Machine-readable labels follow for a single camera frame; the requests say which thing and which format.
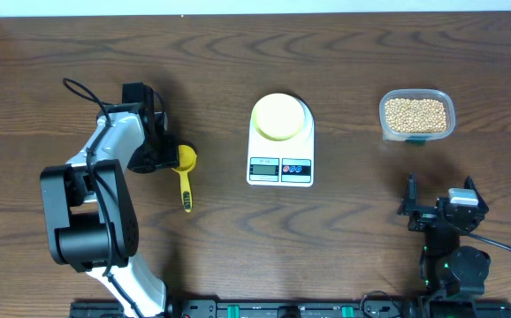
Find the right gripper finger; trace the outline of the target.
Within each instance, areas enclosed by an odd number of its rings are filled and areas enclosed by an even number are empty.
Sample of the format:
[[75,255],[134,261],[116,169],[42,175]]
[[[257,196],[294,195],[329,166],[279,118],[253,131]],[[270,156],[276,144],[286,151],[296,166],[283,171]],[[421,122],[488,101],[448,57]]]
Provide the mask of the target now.
[[472,190],[475,193],[477,200],[478,200],[478,204],[477,204],[478,209],[480,209],[480,210],[488,210],[489,209],[489,207],[486,204],[486,202],[484,201],[483,197],[477,190],[477,187],[476,187],[472,177],[466,178],[466,180],[464,181],[464,188],[468,189],[468,190]]
[[407,187],[401,204],[397,210],[397,214],[400,216],[410,216],[416,207],[417,190],[416,190],[416,179],[415,174],[410,173],[407,180]]

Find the yellow plastic measuring scoop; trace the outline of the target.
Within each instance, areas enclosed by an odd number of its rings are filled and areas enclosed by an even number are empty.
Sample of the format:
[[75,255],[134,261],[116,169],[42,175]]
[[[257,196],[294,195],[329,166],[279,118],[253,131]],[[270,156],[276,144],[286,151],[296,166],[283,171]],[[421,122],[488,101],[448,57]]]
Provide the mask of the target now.
[[172,170],[179,174],[180,197],[183,208],[190,213],[193,208],[193,194],[188,174],[194,169],[197,161],[197,154],[188,145],[179,145],[179,166]]

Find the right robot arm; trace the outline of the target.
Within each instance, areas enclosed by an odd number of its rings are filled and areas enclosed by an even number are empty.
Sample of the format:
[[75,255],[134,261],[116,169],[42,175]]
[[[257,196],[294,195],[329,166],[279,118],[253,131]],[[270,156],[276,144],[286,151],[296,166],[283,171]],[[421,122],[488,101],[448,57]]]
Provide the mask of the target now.
[[466,178],[462,188],[449,189],[432,206],[420,205],[417,199],[416,178],[411,174],[397,214],[408,218],[409,231],[424,235],[419,276],[427,291],[444,299],[483,295],[491,258],[461,244],[461,237],[471,234],[489,211],[472,178]]

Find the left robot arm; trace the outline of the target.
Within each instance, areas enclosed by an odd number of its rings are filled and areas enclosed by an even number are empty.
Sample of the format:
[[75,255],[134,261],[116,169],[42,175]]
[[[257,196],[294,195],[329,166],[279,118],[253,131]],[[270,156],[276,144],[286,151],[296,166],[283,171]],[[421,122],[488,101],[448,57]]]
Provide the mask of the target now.
[[126,183],[129,170],[150,173],[177,164],[165,119],[145,102],[109,105],[83,148],[40,175],[52,259],[100,282],[127,317],[179,311],[138,250],[139,225]]

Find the pale yellow plastic bowl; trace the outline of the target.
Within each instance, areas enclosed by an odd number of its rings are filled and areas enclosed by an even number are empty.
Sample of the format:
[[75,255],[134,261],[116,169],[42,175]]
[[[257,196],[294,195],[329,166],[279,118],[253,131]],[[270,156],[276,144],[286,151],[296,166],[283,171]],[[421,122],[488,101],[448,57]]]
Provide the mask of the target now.
[[302,130],[304,121],[303,106],[291,95],[266,95],[252,109],[251,124],[266,140],[290,140]]

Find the white digital kitchen scale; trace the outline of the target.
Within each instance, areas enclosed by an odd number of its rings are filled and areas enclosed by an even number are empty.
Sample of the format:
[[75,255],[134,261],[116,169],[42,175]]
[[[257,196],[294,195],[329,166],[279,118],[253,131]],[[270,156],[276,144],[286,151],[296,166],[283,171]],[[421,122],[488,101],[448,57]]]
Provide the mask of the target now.
[[315,122],[307,104],[297,99],[303,106],[305,121],[302,130],[290,140],[266,140],[254,129],[250,117],[246,168],[246,181],[250,185],[291,187],[313,185]]

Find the clear plastic container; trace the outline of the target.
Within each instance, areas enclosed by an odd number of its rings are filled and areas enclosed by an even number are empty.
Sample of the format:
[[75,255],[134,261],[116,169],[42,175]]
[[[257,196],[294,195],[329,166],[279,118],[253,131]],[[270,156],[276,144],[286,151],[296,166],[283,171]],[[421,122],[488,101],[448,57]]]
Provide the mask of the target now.
[[[406,98],[406,99],[433,99],[443,102],[446,110],[446,123],[447,129],[444,132],[433,133],[407,133],[396,132],[387,123],[385,117],[385,102],[393,98]],[[382,127],[383,137],[386,140],[394,141],[415,141],[425,142],[428,140],[443,139],[450,135],[455,128],[455,110],[452,99],[444,92],[436,89],[397,89],[387,93],[379,104],[380,124]]]

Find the pile of soybeans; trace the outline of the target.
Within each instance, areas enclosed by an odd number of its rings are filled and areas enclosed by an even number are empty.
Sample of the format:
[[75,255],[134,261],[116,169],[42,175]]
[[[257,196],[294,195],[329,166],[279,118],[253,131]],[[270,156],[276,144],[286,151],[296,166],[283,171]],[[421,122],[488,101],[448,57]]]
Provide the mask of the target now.
[[398,133],[442,133],[447,129],[445,105],[433,99],[389,99],[385,117]]

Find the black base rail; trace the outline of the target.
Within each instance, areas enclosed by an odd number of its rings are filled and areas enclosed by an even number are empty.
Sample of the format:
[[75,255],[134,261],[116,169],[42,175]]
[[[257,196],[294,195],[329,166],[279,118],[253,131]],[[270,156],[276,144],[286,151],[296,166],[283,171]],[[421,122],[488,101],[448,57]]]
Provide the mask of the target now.
[[511,317],[505,302],[433,301],[423,310],[414,301],[366,299],[350,302],[224,302],[189,299],[171,303],[164,317],[175,318],[422,318],[422,317]]

